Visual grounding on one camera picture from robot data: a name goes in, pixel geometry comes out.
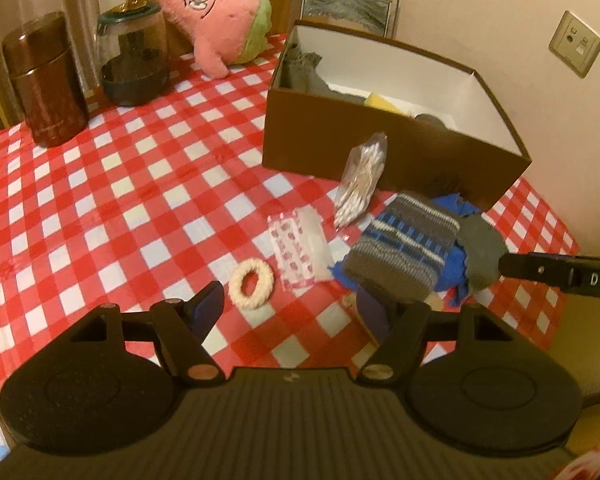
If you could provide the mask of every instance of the wall outlet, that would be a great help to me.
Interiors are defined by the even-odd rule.
[[[566,10],[549,43],[549,50],[580,77],[585,77],[600,53],[600,35]]]

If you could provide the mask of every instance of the yellow object in box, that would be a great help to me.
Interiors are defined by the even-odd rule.
[[[372,108],[379,108],[385,112],[393,112],[394,114],[407,115],[399,108],[392,105],[389,101],[380,97],[378,94],[371,92],[369,97],[365,99],[365,106],[371,106]]]

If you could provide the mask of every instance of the table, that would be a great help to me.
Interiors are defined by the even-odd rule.
[[[275,268],[267,216],[312,205],[336,258],[391,199],[330,227],[336,182],[262,167],[267,87],[283,36],[229,78],[209,80],[191,56],[175,60],[173,89],[137,108],[90,100],[89,127],[59,148],[35,146],[26,126],[0,132],[0,387],[26,359],[89,309],[124,312],[161,298],[188,299],[227,283],[238,262]],[[575,253],[564,223],[518,180],[485,213],[513,251]],[[229,301],[204,342],[225,372],[237,365],[360,367],[374,347],[341,306],[335,282],[285,292],[253,312]],[[544,285],[502,280],[475,299],[547,348],[564,297]],[[155,359],[149,344],[131,351]],[[444,353],[437,345],[430,356]]]

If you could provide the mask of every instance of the plastic bag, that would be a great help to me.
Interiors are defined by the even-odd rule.
[[[267,221],[283,290],[333,279],[331,251],[314,208],[293,209]]]
[[[386,135],[378,133],[349,152],[336,195],[333,217],[336,229],[348,226],[366,211],[384,171],[386,150]]]

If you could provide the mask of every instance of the brown thermos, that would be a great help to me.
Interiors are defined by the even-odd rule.
[[[62,12],[12,30],[2,54],[25,121],[39,146],[73,139],[89,121]]]

